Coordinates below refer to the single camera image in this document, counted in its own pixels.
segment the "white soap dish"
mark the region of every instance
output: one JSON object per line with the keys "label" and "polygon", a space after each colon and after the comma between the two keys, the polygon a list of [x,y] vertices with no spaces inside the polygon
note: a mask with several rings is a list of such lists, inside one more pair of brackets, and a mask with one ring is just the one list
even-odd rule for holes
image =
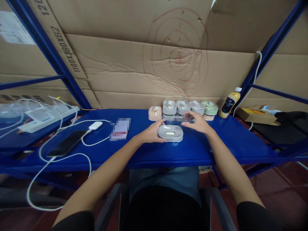
{"label": "white soap dish", "polygon": [[162,125],[158,129],[158,136],[168,142],[180,142],[183,139],[183,130],[177,125]]}

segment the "hand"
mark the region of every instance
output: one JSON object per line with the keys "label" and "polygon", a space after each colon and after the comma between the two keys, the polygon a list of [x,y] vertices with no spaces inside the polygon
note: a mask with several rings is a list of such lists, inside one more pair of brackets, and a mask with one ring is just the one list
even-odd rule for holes
{"label": "hand", "polygon": [[182,126],[189,127],[191,129],[194,129],[198,132],[202,132],[204,134],[208,134],[209,132],[213,131],[211,126],[203,119],[202,115],[200,115],[199,113],[187,111],[184,113],[184,115],[185,116],[191,115],[195,119],[195,122],[193,124],[183,122],[181,123]]}
{"label": "hand", "polygon": [[135,137],[140,140],[141,143],[165,143],[168,142],[166,139],[162,139],[158,137],[158,128],[161,125],[165,125],[164,121],[165,119],[161,119],[156,121],[155,123],[151,124],[150,127],[148,127],[143,132],[139,133]]}

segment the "person's left hand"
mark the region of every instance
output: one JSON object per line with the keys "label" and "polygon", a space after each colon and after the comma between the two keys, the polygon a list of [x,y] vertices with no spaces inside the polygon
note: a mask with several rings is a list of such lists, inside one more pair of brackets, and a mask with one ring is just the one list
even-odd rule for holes
{"label": "person's left hand", "polygon": [[161,119],[156,121],[155,123],[151,124],[150,127],[148,127],[143,132],[139,133],[135,137],[140,140],[141,143],[165,143],[168,142],[166,139],[162,139],[158,137],[158,128],[161,125],[165,125],[164,121],[165,119]]}

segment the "yellow drink bottle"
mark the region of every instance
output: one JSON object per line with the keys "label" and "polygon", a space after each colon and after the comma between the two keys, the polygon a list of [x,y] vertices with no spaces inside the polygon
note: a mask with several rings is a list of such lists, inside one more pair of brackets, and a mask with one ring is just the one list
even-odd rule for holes
{"label": "yellow drink bottle", "polygon": [[236,104],[236,102],[240,99],[241,97],[241,92],[242,88],[235,88],[234,92],[231,92],[228,95],[228,98],[226,99],[224,105],[222,106],[221,110],[219,111],[218,115],[221,118],[227,118],[228,115],[230,114],[232,108],[234,107],[234,105]]}

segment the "black sleeve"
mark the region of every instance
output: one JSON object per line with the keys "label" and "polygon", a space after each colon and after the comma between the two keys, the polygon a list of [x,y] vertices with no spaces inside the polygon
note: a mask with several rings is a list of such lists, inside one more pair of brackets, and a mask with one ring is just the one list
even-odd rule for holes
{"label": "black sleeve", "polygon": [[94,217],[90,211],[82,211],[74,213],[54,227],[51,231],[94,231]]}
{"label": "black sleeve", "polygon": [[239,203],[236,214],[240,231],[282,230],[270,212],[257,203],[250,201]]}

